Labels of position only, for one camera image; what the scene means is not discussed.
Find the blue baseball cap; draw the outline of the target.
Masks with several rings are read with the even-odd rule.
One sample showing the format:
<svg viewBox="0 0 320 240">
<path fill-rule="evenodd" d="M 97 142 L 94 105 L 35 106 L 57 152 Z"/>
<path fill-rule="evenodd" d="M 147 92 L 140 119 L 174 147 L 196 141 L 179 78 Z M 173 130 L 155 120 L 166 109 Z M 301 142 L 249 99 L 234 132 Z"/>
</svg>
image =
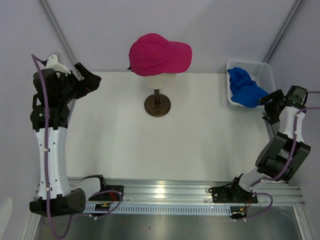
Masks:
<svg viewBox="0 0 320 240">
<path fill-rule="evenodd" d="M 234 67 L 228 69 L 227 73 L 229 74 L 231 100 L 233 102 L 247 108 L 255 108 L 261 104 L 260 99 L 268 95 L 265 90 L 252 80 L 246 70 Z"/>
</svg>

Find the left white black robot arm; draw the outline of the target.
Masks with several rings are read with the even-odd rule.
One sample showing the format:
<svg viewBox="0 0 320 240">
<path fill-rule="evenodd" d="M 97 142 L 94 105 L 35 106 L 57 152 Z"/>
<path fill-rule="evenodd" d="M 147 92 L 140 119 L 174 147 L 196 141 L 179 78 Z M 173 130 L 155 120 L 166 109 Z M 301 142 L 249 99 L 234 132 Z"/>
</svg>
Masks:
<svg viewBox="0 0 320 240">
<path fill-rule="evenodd" d="M 30 120 L 39 147 L 40 183 L 37 198 L 29 203 L 29 210 L 45 217 L 80 214 L 91 196 L 100 201 L 108 194 L 101 175 L 85 177 L 76 189 L 71 189 L 69 184 L 66 166 L 68 105 L 97 90 L 102 80 L 80 62 L 74 67 L 82 79 L 73 72 L 49 65 L 33 74 L 36 94 L 32 99 Z"/>
</svg>

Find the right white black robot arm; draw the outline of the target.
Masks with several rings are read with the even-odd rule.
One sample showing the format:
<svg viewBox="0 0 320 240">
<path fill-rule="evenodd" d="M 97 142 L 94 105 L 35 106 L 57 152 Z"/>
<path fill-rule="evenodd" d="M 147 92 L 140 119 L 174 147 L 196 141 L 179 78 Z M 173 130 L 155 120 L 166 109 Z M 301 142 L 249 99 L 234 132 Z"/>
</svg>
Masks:
<svg viewBox="0 0 320 240">
<path fill-rule="evenodd" d="M 255 168 L 233 179 L 228 197 L 239 202 L 254 194 L 255 186 L 264 181 L 289 181 L 311 152 L 302 134 L 306 116 L 308 91 L 293 85 L 287 94 L 277 90 L 263 97 L 264 120 L 270 125 L 279 124 L 279 130 L 259 154 Z"/>
</svg>

